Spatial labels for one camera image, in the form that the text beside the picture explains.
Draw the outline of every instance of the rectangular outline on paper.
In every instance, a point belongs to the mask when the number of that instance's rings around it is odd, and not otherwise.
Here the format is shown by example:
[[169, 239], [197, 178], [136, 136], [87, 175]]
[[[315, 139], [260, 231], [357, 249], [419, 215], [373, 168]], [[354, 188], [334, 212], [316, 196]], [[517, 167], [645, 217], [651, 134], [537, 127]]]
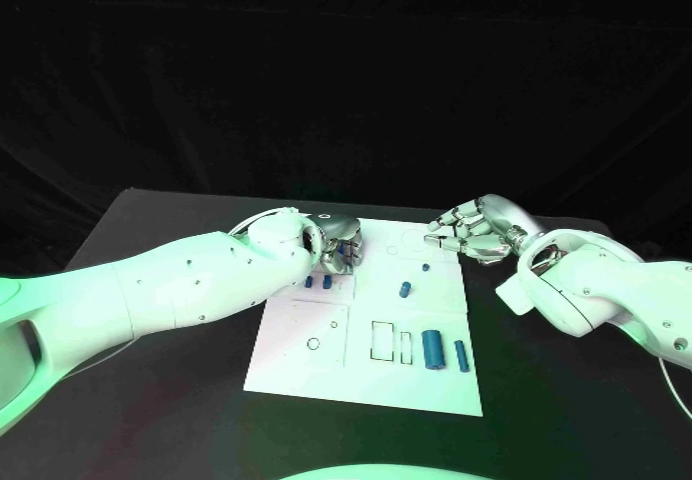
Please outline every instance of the rectangular outline on paper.
[[[386, 355], [378, 355], [375, 356], [375, 329], [388, 329], [391, 332], [391, 357], [393, 358], [381, 358]], [[378, 322], [373, 321], [373, 339], [371, 339], [371, 360], [383, 360], [384, 362], [394, 362], [394, 323], [390, 322]]]
[[[409, 346], [404, 347], [404, 337], [409, 335]], [[401, 364], [413, 365], [414, 364], [414, 336], [411, 332], [401, 332]], [[404, 361], [404, 352], [409, 351], [409, 362]]]

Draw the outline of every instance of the robotic hand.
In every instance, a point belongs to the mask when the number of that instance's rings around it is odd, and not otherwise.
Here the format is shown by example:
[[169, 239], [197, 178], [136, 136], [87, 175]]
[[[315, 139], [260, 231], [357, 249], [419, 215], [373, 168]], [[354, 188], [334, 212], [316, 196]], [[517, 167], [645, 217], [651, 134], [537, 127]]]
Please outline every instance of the robotic hand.
[[692, 369], [692, 264], [645, 263], [612, 238], [580, 230], [548, 231], [525, 210], [486, 195], [429, 225], [456, 226], [459, 237], [426, 235], [426, 243], [484, 265], [520, 256], [517, 274], [498, 287], [518, 315], [534, 307], [553, 325], [582, 337], [615, 324], [659, 358]]
[[230, 234], [184, 238], [117, 262], [0, 278], [0, 435], [100, 352], [228, 317], [305, 281], [318, 263], [331, 273], [352, 274], [361, 262], [360, 220], [283, 208], [251, 217]]

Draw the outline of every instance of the white paper sheet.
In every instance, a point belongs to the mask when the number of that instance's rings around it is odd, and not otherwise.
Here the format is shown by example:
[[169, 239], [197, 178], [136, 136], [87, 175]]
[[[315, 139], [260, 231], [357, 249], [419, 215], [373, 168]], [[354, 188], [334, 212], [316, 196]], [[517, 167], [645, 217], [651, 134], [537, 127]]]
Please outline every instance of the white paper sheet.
[[[355, 275], [335, 275], [328, 290], [318, 269], [312, 288], [287, 287], [267, 300], [246, 390], [482, 416], [458, 256], [426, 245], [423, 224], [361, 219], [361, 225], [364, 263]], [[440, 234], [453, 235], [452, 228]], [[374, 322], [394, 324], [394, 361], [371, 358]], [[426, 369], [429, 329], [443, 336], [442, 370]], [[411, 343], [401, 341], [403, 332]], [[465, 341], [469, 373], [459, 369], [456, 340]]]

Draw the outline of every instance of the table surface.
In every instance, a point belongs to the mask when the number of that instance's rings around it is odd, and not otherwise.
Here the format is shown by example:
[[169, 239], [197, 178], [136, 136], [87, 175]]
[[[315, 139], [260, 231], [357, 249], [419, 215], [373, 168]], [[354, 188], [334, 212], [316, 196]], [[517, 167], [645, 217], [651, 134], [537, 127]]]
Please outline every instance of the table surface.
[[[130, 189], [70, 269], [228, 231], [279, 206], [426, 223], [440, 214]], [[543, 221], [608, 233], [596, 221]], [[657, 359], [610, 325], [576, 339], [535, 311], [512, 314], [495, 287], [515, 259], [462, 263], [484, 418], [244, 392], [262, 304], [143, 337], [60, 383], [0, 438], [0, 478], [275, 479], [354, 463], [507, 479], [690, 478], [692, 426]]]

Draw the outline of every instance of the blue cylinder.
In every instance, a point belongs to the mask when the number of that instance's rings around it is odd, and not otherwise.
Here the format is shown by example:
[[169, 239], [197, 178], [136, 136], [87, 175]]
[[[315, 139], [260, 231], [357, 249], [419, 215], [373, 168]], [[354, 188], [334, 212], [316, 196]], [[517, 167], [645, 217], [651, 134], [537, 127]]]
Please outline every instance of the blue cylinder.
[[411, 283], [410, 283], [410, 282], [404, 282], [404, 283], [401, 284], [400, 297], [401, 297], [401, 298], [407, 298], [410, 291], [411, 291]]
[[466, 358], [465, 342], [462, 340], [455, 342], [455, 348], [458, 350], [459, 369], [466, 373], [471, 371], [471, 368], [469, 359]]
[[443, 337], [439, 330], [426, 330], [423, 332], [423, 355], [429, 370], [445, 368]]

